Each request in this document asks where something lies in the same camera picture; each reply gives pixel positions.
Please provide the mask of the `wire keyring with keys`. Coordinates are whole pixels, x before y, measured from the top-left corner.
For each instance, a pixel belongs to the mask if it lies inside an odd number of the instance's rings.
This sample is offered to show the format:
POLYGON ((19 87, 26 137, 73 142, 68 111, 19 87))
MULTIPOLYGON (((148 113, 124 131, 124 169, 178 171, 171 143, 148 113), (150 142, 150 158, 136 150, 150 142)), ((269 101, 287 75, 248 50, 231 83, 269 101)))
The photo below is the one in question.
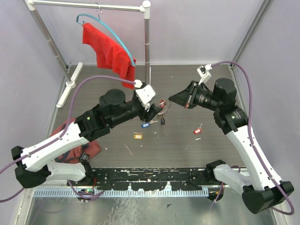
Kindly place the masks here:
POLYGON ((169 100, 165 100, 166 101, 166 105, 164 108, 162 108, 162 111, 160 111, 157 114, 157 119, 160 122, 160 125, 163 126, 165 125, 165 114, 168 112, 168 110, 170 109, 172 102, 169 100))

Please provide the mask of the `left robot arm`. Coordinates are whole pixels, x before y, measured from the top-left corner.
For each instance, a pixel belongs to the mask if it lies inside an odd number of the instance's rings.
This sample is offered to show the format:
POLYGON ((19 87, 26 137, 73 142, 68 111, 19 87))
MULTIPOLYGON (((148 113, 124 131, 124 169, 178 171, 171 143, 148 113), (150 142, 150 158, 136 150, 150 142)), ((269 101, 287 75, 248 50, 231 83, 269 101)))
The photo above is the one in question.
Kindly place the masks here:
POLYGON ((135 90, 130 101, 119 89, 107 91, 91 110, 77 117, 65 129, 31 147, 14 147, 12 157, 17 167, 15 176, 23 188, 34 188, 50 180, 69 180, 84 186, 94 180, 88 162, 57 163, 54 159, 67 151, 90 143, 117 125, 139 117, 151 121, 162 107, 150 104, 155 94, 149 90, 135 90))

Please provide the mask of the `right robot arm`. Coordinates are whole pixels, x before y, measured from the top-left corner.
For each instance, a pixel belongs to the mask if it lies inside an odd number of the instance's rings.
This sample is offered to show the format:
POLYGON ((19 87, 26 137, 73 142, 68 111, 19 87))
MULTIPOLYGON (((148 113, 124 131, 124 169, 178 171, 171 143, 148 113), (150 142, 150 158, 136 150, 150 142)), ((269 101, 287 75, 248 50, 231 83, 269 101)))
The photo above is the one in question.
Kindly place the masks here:
POLYGON ((291 182, 283 181, 265 157, 246 113, 236 105, 237 90, 232 80, 220 78, 214 89, 192 81, 183 91, 170 96, 173 103, 192 109, 201 106, 213 111, 215 123, 237 149, 248 176, 232 169, 222 160, 206 165, 206 180, 229 185, 239 193, 245 206, 253 214, 281 204, 293 191, 291 182))

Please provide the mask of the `small key red tag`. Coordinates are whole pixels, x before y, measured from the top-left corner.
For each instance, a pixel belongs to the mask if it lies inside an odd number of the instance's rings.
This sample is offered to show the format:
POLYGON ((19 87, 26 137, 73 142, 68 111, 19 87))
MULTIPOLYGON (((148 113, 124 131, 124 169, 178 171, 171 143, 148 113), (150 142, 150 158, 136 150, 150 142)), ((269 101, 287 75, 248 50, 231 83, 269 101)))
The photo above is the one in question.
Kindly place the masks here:
POLYGON ((162 107, 162 108, 164 108, 165 105, 166 105, 166 101, 162 99, 162 100, 160 101, 160 103, 159 103, 159 106, 162 107))

